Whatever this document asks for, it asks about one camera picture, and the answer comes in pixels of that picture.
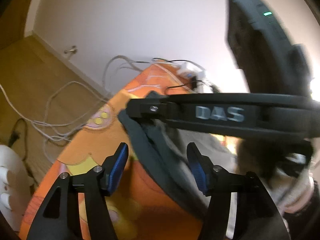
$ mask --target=metal screw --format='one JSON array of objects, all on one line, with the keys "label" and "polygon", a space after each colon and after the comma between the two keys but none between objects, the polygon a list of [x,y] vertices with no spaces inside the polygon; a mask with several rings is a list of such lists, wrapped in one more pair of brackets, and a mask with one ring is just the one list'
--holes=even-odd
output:
[{"label": "metal screw", "polygon": [[157,106],[150,106],[150,111],[157,112],[158,111],[158,107]]},{"label": "metal screw", "polygon": [[100,172],[100,171],[102,171],[102,167],[101,167],[101,166],[95,166],[95,167],[93,168],[93,171],[94,171],[94,172]]},{"label": "metal screw", "polygon": [[65,179],[66,177],[68,177],[68,175],[69,175],[69,173],[63,172],[63,173],[60,174],[60,178],[61,179]]},{"label": "metal screw", "polygon": [[221,167],[220,166],[214,166],[213,167],[213,170],[215,171],[215,172],[218,172],[218,171],[221,171]]},{"label": "metal screw", "polygon": [[246,176],[248,176],[250,179],[254,179],[254,173],[251,171],[247,172]]}]

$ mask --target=blue finger pad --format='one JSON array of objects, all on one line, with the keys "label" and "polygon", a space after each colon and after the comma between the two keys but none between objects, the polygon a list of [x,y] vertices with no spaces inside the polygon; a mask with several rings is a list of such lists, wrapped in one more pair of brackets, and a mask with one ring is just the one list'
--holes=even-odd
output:
[{"label": "blue finger pad", "polygon": [[195,177],[198,189],[205,194],[208,191],[208,188],[207,188],[206,175],[204,173],[204,170],[202,169],[198,161],[190,160],[190,159],[193,159],[193,158],[188,158],[188,160],[189,160],[191,172]]},{"label": "blue finger pad", "polygon": [[109,174],[108,192],[110,193],[110,195],[114,193],[114,191],[117,189],[120,183],[120,179],[121,179],[125,164],[127,163],[128,156],[129,156],[128,146],[125,144],[119,154],[119,157],[116,160],[115,165],[113,166]]}]

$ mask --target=fabric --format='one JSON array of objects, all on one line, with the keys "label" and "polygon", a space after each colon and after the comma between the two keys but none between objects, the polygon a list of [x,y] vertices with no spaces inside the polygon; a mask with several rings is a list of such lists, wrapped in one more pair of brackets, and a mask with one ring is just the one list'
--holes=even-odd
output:
[{"label": "fabric", "polygon": [[180,207],[203,219],[209,199],[201,196],[191,172],[184,162],[172,153],[160,130],[152,121],[140,125],[130,119],[126,110],[120,111],[118,119],[126,129],[132,148],[149,176]]},{"label": "fabric", "polygon": [[296,179],[285,174],[281,169],[276,168],[275,173],[270,181],[270,187],[266,186],[272,200],[276,203],[281,215],[287,209],[293,207],[297,200],[299,200],[310,188],[309,169],[304,169],[300,176]]},{"label": "fabric", "polygon": [[[147,98],[160,98],[152,91]],[[130,119],[125,110],[118,115],[130,137],[140,163],[154,181],[183,209],[204,218],[210,197],[197,188],[187,160],[187,145],[195,142],[201,154],[229,172],[236,166],[235,156],[214,136],[168,127],[159,120]],[[236,193],[232,193],[227,237],[232,238],[236,220]]]},{"label": "fabric", "polygon": [[294,214],[302,210],[312,198],[314,194],[314,190],[315,190],[314,180],[312,177],[309,177],[309,185],[307,186],[302,196],[298,200],[296,200],[296,202],[292,203],[290,206],[287,206],[284,209],[284,212],[288,214]]},{"label": "fabric", "polygon": [[318,240],[320,236],[320,192],[314,181],[314,191],[311,199],[298,212],[285,213],[291,240]]}]

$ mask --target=black device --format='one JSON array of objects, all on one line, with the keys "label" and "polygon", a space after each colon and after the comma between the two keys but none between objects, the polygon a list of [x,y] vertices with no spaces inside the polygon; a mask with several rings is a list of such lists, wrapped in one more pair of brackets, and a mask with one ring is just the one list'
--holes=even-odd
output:
[{"label": "black device", "polygon": [[228,44],[251,93],[310,97],[310,70],[273,10],[261,0],[228,0]]},{"label": "black device", "polygon": [[216,93],[131,99],[127,114],[241,138],[300,143],[320,136],[319,104],[302,96]]},{"label": "black device", "polygon": [[255,173],[229,173],[201,155],[195,143],[188,144],[187,158],[198,189],[211,196],[198,240],[225,239],[232,192],[237,192],[234,240],[290,239],[276,205]]}]

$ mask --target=wooden door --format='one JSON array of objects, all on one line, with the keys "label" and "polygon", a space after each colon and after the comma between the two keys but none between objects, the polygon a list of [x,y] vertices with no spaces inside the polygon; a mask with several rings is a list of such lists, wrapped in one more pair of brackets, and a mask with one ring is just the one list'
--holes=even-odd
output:
[{"label": "wooden door", "polygon": [[0,17],[0,49],[20,40],[24,35],[31,0],[11,0]]}]

